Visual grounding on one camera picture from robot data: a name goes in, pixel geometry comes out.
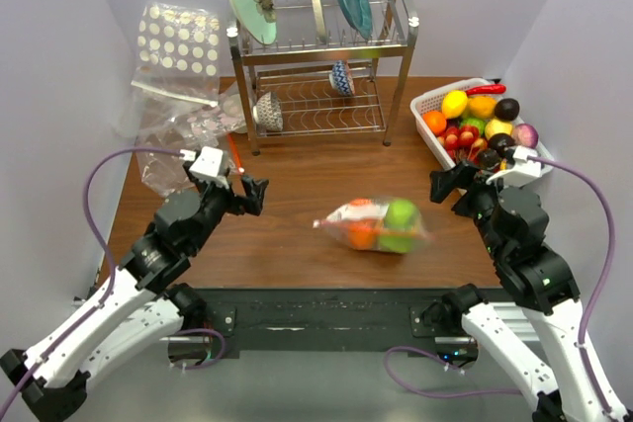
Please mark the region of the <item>orange fruit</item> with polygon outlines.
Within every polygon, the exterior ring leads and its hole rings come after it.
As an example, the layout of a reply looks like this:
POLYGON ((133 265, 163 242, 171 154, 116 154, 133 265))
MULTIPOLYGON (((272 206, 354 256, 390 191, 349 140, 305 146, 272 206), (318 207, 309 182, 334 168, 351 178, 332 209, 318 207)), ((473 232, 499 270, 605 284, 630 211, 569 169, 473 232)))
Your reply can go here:
POLYGON ((362 199, 354 199, 354 200, 350 201, 348 203, 348 205, 351 208, 369 209, 371 207, 374 207, 376 205, 376 203, 373 200, 371 200, 371 199, 362 198, 362 199))
POLYGON ((477 119, 489 120, 495 115, 497 99, 491 96, 473 96, 469 98, 469 115, 477 119))
POLYGON ((353 223, 347 232, 348 243, 356 250, 372 250, 375 247, 377 231, 373 225, 353 223))

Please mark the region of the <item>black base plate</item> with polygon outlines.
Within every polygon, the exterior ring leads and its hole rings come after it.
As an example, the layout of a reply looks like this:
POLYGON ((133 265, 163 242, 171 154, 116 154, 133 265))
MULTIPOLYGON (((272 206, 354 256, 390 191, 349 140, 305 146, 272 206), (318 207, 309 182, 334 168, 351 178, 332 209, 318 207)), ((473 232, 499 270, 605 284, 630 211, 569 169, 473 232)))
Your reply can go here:
POLYGON ((247 351, 378 352, 411 346, 466 365, 477 343, 440 322, 442 289, 200 289, 227 358, 247 351))

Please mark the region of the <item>blue patterned bowl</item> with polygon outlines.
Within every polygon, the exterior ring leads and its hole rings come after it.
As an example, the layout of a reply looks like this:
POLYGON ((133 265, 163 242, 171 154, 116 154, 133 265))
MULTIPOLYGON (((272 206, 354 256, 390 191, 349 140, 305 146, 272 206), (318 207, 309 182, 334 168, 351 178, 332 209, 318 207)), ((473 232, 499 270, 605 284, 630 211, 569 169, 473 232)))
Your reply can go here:
POLYGON ((330 86, 341 96, 352 97, 355 95, 354 81, 348 63, 345 60, 337 60, 329 73, 330 86))

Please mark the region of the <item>light green pepper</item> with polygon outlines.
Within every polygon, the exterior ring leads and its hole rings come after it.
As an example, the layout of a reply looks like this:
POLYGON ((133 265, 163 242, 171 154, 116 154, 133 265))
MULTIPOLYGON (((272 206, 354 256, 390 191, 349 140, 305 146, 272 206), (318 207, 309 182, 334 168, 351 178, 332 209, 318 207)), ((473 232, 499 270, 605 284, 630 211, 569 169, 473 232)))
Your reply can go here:
POLYGON ((378 246, 383 252, 407 254, 416 245, 417 239, 409 236, 383 234, 378 239, 378 246))

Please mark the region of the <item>white food tray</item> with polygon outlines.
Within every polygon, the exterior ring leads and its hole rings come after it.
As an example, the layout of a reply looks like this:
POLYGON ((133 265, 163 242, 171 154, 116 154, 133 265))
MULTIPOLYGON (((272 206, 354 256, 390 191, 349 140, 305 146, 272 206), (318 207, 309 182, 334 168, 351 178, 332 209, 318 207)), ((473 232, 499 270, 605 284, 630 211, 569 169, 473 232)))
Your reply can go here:
MULTIPOLYGON (((439 162, 443 170, 449 170, 455 166, 455 161, 444 149, 444 146, 431 132, 422 119, 422 115, 429 111, 440 111, 443 98, 447 93, 453 90, 466 91, 469 88, 476 86, 494 84, 493 82, 484 78, 470 78, 450 83, 445 86, 441 86, 430 91, 427 91, 415 98, 410 102, 409 108, 416 121, 416 129, 418 134, 423 139, 424 143, 430 149, 434 157, 439 162)), ((503 99, 505 93, 502 95, 475 95, 475 96, 491 96, 499 101, 503 99)))

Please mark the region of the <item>polka dot plastic bag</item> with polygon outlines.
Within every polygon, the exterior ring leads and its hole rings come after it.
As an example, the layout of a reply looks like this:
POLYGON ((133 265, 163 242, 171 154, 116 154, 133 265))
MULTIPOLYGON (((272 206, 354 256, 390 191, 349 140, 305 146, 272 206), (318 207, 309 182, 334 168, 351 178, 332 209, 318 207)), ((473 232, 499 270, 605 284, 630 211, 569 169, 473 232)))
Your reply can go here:
POLYGON ((164 98, 215 107, 220 26, 218 15, 205 9, 148 3, 137 27, 132 86, 164 98))

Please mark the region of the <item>red chili pepper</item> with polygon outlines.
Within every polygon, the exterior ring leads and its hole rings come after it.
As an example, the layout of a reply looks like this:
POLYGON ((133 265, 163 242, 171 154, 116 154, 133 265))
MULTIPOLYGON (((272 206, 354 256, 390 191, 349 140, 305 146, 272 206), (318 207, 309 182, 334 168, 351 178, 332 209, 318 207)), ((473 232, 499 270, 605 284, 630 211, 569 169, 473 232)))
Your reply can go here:
POLYGON ((469 88, 465 91, 467 96, 475 95, 502 95, 506 92, 506 86, 500 83, 486 84, 469 88))

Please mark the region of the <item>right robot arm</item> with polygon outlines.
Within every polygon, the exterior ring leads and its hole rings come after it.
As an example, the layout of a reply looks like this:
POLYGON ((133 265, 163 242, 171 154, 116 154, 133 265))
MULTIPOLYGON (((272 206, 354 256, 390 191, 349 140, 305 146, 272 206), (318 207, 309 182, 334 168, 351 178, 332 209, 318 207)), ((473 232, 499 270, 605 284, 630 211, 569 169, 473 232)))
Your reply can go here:
POLYGON ((549 216, 537 194, 463 161, 430 174, 430 199, 456 189, 452 211, 471 219, 503 289, 534 329, 540 359, 498 317, 483 292, 457 288, 421 315, 425 325, 454 336, 467 333, 510 377, 535 421, 629 421, 632 411, 615 394, 587 333, 589 307, 567 261, 545 242, 549 216))

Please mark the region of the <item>dark mangosteen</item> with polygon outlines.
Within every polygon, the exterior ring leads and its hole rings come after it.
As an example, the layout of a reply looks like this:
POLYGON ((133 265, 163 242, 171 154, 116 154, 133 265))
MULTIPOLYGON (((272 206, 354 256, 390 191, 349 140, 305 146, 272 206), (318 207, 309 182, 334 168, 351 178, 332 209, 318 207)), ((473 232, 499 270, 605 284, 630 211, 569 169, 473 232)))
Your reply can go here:
POLYGON ((503 98, 497 101, 494 109, 495 117, 504 122, 513 122, 520 113, 520 104, 516 99, 503 98))
POLYGON ((504 158, 507 151, 516 145, 514 138, 505 132, 496 133, 488 139, 488 148, 504 158))

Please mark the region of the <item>clear crumpled plastic bag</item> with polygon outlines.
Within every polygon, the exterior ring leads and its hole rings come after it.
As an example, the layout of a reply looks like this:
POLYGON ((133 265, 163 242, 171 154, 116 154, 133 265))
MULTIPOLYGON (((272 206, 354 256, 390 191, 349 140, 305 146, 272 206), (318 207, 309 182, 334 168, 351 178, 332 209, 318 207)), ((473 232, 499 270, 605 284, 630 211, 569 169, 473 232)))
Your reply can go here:
POLYGON ((114 131, 139 147, 195 150, 204 146, 228 151, 228 136, 247 132, 234 85, 223 94, 192 88, 168 90, 132 83, 131 103, 114 131))

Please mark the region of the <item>green apple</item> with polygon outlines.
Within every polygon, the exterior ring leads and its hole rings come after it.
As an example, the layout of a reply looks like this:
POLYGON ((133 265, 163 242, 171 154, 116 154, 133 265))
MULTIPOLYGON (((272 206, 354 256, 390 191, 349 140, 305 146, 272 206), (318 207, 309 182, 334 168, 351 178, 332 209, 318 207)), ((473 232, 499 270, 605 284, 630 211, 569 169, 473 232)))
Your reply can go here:
POLYGON ((410 200, 393 199, 384 216, 384 226, 394 230, 411 230, 420 225, 420 212, 410 200))

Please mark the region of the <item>metal dish rack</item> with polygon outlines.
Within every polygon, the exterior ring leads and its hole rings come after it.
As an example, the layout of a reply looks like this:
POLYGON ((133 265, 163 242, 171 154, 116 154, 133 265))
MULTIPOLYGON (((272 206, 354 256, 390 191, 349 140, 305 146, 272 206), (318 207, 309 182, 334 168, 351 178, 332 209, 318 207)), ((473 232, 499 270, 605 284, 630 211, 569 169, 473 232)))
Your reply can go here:
POLYGON ((370 0, 373 34, 368 41, 349 27, 337 0, 322 0, 327 44, 317 43, 310 0, 274 1, 274 43, 257 43, 236 17, 226 28, 251 153, 287 141, 313 143, 320 137, 345 139, 362 133, 391 145, 418 37, 414 0, 370 0), (352 97, 330 86, 329 73, 337 60, 349 65, 352 97), (281 104, 281 132, 267 131, 253 118, 253 107, 268 92, 276 93, 281 104))

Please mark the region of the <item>grey patterned bowl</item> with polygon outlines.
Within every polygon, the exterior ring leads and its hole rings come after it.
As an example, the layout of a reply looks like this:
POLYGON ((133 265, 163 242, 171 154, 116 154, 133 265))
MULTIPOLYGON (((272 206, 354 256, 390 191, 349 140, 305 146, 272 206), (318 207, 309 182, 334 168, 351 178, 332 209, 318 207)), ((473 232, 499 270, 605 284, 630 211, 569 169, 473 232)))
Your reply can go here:
POLYGON ((254 121, 267 131, 281 132, 283 116, 278 96, 274 92, 265 93, 259 98, 252 110, 254 121))

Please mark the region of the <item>orange zip top bag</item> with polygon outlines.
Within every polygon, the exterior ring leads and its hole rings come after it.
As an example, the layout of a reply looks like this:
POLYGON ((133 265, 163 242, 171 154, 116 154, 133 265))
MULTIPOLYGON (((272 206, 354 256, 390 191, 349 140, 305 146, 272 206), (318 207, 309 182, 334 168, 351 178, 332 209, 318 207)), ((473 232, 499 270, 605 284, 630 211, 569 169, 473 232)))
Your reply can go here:
POLYGON ((378 239, 383 234, 388 235, 397 235, 397 236, 409 236, 417 239, 417 243, 415 247, 410 251, 416 250, 420 248, 422 245, 428 243, 431 240, 431 234, 427 230, 424 220, 422 218, 420 212, 420 225, 411 230, 394 230, 388 229, 384 226, 384 216, 386 214, 389 203, 393 199, 403 199, 403 198, 394 198, 394 197, 374 197, 374 198, 365 198, 373 200, 376 205, 369 209, 357 209, 351 208, 348 203, 345 203, 338 207, 336 210, 331 212, 327 217, 316 219, 313 221, 314 229, 321 229, 330 235, 332 238, 336 239, 343 245, 350 247, 347 239, 347 232, 349 227, 353 223, 366 223, 369 225, 373 225, 377 231, 377 239, 375 243, 375 247, 372 250, 364 250, 364 251, 373 251, 373 252, 383 252, 380 250, 378 246, 378 239))

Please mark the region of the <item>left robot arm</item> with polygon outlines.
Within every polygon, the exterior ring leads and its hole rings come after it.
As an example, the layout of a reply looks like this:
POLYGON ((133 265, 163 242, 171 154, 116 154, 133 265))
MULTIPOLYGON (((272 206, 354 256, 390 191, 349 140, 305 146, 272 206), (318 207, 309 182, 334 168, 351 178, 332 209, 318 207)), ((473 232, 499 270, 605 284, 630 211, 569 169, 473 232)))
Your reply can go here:
POLYGON ((238 195, 230 184, 192 181, 194 189, 164 201, 102 287, 62 324, 32 347, 2 356, 12 394, 38 420, 67 420, 98 380, 153 340, 203 328, 204 301, 175 281, 225 214, 262 213, 268 182, 244 175, 238 195))

